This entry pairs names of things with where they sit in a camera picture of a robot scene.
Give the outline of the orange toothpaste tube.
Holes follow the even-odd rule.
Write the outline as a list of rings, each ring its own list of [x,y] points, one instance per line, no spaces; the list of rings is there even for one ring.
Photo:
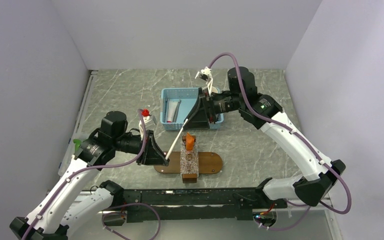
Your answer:
[[[196,139],[194,135],[191,135],[189,132],[187,132],[182,136],[182,142],[184,143],[186,151],[192,151],[194,149]]]

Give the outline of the clear acrylic toothbrush holder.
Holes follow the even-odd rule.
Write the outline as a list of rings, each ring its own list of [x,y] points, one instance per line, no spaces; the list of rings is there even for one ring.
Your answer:
[[[199,153],[195,137],[192,151],[186,151],[183,141],[180,148],[180,175],[183,184],[195,184],[199,177]]]

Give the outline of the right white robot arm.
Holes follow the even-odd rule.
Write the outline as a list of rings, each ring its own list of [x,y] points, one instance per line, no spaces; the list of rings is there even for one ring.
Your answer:
[[[245,94],[241,93],[236,69],[229,69],[228,90],[209,93],[198,89],[184,129],[204,129],[216,122],[217,115],[238,111],[246,122],[272,138],[301,171],[295,177],[265,179],[256,188],[256,203],[267,208],[279,199],[299,199],[308,206],[317,206],[344,172],[345,164],[340,159],[332,161],[308,143],[280,104],[258,92],[254,74],[243,66],[239,70]]]

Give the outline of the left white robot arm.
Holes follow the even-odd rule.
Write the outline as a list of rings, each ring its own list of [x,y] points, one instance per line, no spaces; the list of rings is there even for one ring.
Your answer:
[[[88,198],[74,205],[75,199],[103,169],[111,168],[116,152],[133,154],[138,165],[167,166],[169,159],[159,148],[147,109],[139,109],[137,134],[128,131],[125,113],[110,111],[101,124],[78,144],[68,168],[43,201],[25,217],[16,217],[10,229],[20,240],[66,240],[89,217],[105,209],[117,210],[126,202],[124,188],[106,180]]]

